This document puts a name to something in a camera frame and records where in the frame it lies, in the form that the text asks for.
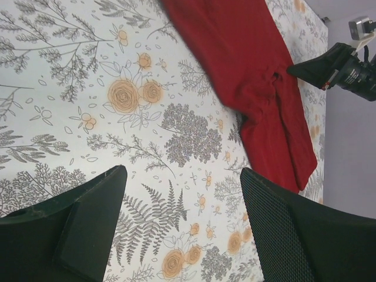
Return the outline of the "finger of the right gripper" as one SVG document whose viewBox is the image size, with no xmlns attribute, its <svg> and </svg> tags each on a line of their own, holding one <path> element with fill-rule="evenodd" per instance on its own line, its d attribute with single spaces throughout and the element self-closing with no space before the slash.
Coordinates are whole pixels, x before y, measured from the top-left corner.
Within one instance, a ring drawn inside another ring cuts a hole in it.
<svg viewBox="0 0 376 282">
<path fill-rule="evenodd" d="M 314 59 L 289 66 L 287 73 L 317 88 L 325 88 L 333 85 L 335 76 L 355 54 L 352 46 L 336 43 L 326 53 Z"/>
</svg>

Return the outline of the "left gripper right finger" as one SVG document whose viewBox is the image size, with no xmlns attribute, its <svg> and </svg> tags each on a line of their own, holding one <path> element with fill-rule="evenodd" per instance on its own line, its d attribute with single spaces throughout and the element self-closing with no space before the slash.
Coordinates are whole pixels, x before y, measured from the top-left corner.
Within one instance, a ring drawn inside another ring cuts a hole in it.
<svg viewBox="0 0 376 282">
<path fill-rule="evenodd" d="M 314 202 L 247 167 L 240 182 L 264 281 L 375 281 L 375 219 Z"/>
</svg>

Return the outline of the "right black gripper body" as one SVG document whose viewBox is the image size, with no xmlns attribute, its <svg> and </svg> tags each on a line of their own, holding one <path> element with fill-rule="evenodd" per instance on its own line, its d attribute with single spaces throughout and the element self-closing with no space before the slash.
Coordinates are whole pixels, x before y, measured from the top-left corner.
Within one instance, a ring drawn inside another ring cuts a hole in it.
<svg viewBox="0 0 376 282">
<path fill-rule="evenodd" d="M 325 90 L 339 86 L 367 101 L 375 102 L 375 64 L 361 62 L 357 55 L 337 59 L 328 56 L 325 61 L 329 69 Z"/>
</svg>

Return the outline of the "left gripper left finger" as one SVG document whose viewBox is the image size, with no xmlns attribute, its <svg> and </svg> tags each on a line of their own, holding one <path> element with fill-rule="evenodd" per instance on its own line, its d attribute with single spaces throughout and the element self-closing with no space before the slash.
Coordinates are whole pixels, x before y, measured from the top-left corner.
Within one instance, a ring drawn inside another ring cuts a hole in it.
<svg viewBox="0 0 376 282">
<path fill-rule="evenodd" d="M 1 281 L 102 281 L 125 187 L 118 165 L 1 218 Z"/>
</svg>

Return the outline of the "red t shirt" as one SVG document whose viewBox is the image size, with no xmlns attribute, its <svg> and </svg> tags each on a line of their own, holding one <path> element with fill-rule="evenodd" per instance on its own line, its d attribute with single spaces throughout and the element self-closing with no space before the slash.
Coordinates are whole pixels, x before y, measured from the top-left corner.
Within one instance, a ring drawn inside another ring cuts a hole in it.
<svg viewBox="0 0 376 282">
<path fill-rule="evenodd" d="M 291 56 L 264 1 L 163 1 L 169 19 L 224 106 L 260 175 L 298 193 L 317 167 Z"/>
</svg>

